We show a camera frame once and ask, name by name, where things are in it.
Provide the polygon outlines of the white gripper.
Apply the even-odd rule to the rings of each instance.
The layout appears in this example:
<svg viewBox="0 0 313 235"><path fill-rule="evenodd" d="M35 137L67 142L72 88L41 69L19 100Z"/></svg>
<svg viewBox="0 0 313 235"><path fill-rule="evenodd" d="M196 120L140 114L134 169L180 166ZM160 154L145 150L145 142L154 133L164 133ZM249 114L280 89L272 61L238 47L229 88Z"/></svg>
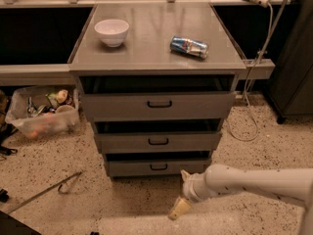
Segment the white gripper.
<svg viewBox="0 0 313 235"><path fill-rule="evenodd" d="M182 195L178 197L173 208L168 214L170 220L176 220L181 215L187 213L191 208L191 203L204 202L211 197L211 191L206 185L203 173L190 174L182 169L181 176L183 180Z"/></svg>

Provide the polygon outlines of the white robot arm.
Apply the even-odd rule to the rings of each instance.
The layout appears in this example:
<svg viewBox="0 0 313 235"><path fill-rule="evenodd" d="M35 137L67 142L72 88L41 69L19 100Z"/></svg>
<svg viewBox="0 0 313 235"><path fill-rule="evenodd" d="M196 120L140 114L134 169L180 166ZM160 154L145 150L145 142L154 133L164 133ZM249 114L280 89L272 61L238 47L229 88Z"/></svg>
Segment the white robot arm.
<svg viewBox="0 0 313 235"><path fill-rule="evenodd" d="M313 235L313 169L280 168L243 170L212 164L203 173L181 170L182 194L168 214L171 220L186 213L192 204L210 198L249 192L305 208L299 235Z"/></svg>

